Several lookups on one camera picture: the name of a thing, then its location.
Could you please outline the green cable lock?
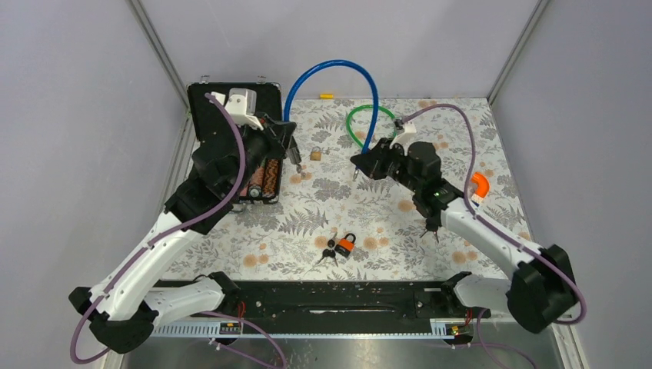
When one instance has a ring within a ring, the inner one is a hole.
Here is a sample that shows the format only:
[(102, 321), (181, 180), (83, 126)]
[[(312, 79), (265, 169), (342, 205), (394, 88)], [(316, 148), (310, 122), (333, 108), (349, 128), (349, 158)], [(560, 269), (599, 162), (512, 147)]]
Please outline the green cable lock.
[[(373, 105), (359, 105), (354, 107), (350, 112), (348, 112), (344, 122), (348, 135), (359, 148), (363, 148), (366, 137), (368, 135), (357, 126), (357, 122), (355, 121), (355, 117), (363, 111), (373, 111)], [(381, 115), (384, 115), (392, 122), (396, 121), (398, 118), (391, 110), (385, 107), (380, 106), (378, 111)]]

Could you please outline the small brass padlock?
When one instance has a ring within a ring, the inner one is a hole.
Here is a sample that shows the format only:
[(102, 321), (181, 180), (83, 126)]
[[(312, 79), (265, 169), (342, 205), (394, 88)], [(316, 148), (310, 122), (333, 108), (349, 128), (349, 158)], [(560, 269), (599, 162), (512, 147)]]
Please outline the small brass padlock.
[(309, 159), (311, 161), (321, 161), (322, 155), (323, 155), (323, 150), (320, 147), (315, 146), (311, 149)]

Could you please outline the black padlock keys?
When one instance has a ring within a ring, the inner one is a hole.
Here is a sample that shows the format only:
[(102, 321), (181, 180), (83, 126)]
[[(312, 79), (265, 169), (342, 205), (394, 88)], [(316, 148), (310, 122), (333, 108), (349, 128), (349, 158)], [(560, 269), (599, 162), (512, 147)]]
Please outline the black padlock keys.
[(439, 218), (427, 218), (425, 220), (424, 231), (421, 233), (419, 238), (423, 238), (426, 234), (431, 234), (434, 237), (435, 243), (439, 244), (438, 230), (441, 226), (441, 220)]

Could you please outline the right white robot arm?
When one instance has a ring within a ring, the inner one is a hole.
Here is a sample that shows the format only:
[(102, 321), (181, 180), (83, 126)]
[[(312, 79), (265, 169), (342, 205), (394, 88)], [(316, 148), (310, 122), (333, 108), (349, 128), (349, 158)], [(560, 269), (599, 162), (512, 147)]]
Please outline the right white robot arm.
[(453, 317), (469, 308), (508, 313), (525, 330), (539, 333), (578, 306), (573, 324), (582, 321), (587, 302), (574, 278), (570, 258), (560, 246), (544, 248), (482, 215), (465, 193), (441, 173), (441, 159), (432, 144), (418, 141), (403, 149), (382, 139), (374, 148), (351, 157), (372, 180), (391, 178), (413, 194), (426, 230), (445, 228), (469, 241), (505, 274), (485, 278), (467, 272), (450, 279), (452, 289), (441, 295), (441, 306)]

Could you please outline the orange black padlock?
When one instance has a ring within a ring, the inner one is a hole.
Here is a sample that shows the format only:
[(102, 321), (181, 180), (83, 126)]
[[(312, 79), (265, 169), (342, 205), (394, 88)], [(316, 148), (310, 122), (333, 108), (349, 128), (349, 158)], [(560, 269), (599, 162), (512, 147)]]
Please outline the orange black padlock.
[(334, 247), (334, 251), (343, 256), (344, 258), (349, 258), (352, 251), (354, 250), (356, 235), (353, 233), (347, 233), (343, 238), (341, 238)]

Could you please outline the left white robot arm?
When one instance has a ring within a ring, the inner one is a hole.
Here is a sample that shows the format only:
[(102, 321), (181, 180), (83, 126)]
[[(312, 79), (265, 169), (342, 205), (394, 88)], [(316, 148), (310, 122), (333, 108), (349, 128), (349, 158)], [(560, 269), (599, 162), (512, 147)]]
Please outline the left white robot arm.
[(227, 115), (223, 132), (200, 138), (189, 176), (165, 202), (150, 231), (103, 281), (69, 295), (81, 324), (105, 350), (133, 351), (154, 329), (197, 313), (228, 316), (238, 308), (236, 285), (222, 272), (170, 291), (153, 287), (171, 264), (233, 208), (242, 188), (268, 160), (297, 148), (293, 121)]

